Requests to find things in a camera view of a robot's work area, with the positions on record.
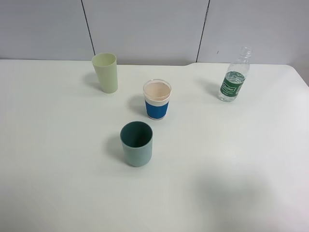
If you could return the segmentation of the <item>teal green plastic cup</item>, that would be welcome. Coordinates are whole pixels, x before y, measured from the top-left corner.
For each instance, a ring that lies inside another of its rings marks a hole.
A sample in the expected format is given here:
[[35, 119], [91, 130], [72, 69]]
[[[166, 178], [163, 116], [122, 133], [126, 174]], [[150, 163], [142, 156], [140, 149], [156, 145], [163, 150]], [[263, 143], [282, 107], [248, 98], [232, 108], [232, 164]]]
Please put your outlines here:
[[133, 167], [146, 165], [152, 157], [153, 130], [142, 121], [126, 124], [120, 132], [126, 162]]

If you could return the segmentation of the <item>clear water bottle green label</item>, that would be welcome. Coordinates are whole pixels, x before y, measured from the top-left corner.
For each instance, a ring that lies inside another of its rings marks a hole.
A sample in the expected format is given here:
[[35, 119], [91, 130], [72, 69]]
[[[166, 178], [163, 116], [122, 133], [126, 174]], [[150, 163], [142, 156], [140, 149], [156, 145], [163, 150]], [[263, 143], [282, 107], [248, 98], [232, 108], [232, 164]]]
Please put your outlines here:
[[239, 57], [232, 62], [225, 74], [221, 84], [218, 97], [224, 102], [234, 101], [247, 78], [250, 69], [250, 58], [252, 49], [248, 46], [242, 47]]

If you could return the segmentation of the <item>light green tall plastic cup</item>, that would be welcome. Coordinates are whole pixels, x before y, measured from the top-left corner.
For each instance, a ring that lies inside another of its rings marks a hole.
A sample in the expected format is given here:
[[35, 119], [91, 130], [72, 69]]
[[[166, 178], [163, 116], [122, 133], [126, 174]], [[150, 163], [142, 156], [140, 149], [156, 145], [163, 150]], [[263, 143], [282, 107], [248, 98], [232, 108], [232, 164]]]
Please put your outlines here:
[[92, 64], [102, 91], [108, 94], [116, 92], [118, 89], [116, 56], [111, 53], [100, 53], [93, 56]]

